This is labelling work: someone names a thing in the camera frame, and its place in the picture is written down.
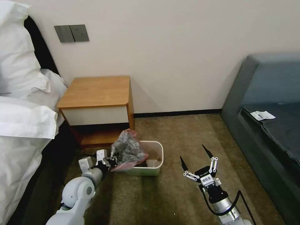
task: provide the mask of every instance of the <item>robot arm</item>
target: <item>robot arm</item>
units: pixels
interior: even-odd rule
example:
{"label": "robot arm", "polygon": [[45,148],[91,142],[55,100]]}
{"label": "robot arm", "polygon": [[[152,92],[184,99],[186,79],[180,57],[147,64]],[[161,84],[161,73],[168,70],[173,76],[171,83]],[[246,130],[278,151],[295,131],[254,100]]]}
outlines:
{"label": "robot arm", "polygon": [[[204,196],[205,202],[209,208],[209,210],[216,216],[218,216],[220,224],[232,224],[232,225],[251,225],[249,220],[242,219],[240,217],[240,211],[235,206],[238,197],[241,196],[246,208],[253,220],[253,223],[255,223],[254,218],[250,212],[249,207],[246,204],[246,201],[242,195],[241,191],[238,191],[237,197],[233,202],[228,197],[228,194],[226,191],[222,190],[221,188],[221,182],[219,178],[215,178],[217,173],[217,161],[218,157],[213,157],[212,153],[205,148],[204,145],[202,145],[204,150],[206,151],[207,155],[211,158],[211,164],[210,166],[203,167],[199,170],[197,170],[195,173],[191,173],[188,171],[188,168],[183,161],[183,159],[180,157],[181,160],[181,166],[184,170],[184,176],[197,182],[199,184],[199,188]],[[209,195],[209,202],[213,205],[213,208],[215,210],[212,210],[209,206],[205,192]]]}
{"label": "robot arm", "polygon": [[106,173],[117,165],[117,158],[107,158],[106,150],[98,150],[97,163],[91,157],[79,160],[81,177],[69,181],[62,191],[62,206],[46,225],[84,225],[84,213],[91,205],[97,187]]}

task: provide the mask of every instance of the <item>nightstand drawer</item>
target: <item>nightstand drawer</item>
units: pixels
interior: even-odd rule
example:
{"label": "nightstand drawer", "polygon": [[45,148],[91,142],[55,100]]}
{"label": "nightstand drawer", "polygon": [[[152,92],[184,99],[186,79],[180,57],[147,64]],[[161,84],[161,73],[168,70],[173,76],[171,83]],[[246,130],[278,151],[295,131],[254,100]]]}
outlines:
{"label": "nightstand drawer", "polygon": [[126,106],[61,109],[73,125],[128,123]]}

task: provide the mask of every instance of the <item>bedside table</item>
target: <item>bedside table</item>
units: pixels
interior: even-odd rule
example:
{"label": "bedside table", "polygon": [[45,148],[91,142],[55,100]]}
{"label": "bedside table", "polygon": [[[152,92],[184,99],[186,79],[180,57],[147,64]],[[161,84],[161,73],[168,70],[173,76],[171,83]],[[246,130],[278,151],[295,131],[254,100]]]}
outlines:
{"label": "bedside table", "polygon": [[81,148],[110,146],[134,129],[129,76],[75,78],[57,107]]}

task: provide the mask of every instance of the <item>floor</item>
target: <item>floor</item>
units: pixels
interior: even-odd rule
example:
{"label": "floor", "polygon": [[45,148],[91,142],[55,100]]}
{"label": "floor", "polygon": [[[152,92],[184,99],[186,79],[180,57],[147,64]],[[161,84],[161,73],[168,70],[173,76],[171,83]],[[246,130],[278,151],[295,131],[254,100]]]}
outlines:
{"label": "floor", "polygon": [[[161,174],[109,173],[86,211],[85,225],[218,224],[197,184],[185,178],[181,168],[180,156],[192,172],[210,164],[201,144],[219,158],[217,177],[231,200],[241,190],[257,224],[285,224],[218,114],[138,118],[135,128],[140,140],[163,145]],[[80,176],[80,154],[76,153],[65,182]],[[237,206],[242,217],[251,220],[241,199]]]}

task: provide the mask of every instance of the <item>light switch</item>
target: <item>light switch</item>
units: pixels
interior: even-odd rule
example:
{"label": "light switch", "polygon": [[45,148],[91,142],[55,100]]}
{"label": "light switch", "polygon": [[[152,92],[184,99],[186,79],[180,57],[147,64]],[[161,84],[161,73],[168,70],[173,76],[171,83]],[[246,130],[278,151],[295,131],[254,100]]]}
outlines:
{"label": "light switch", "polygon": [[54,26],[60,42],[74,42],[74,38],[69,25]]}
{"label": "light switch", "polygon": [[89,41],[88,33],[84,24],[81,25],[70,25],[71,32],[75,42]]}

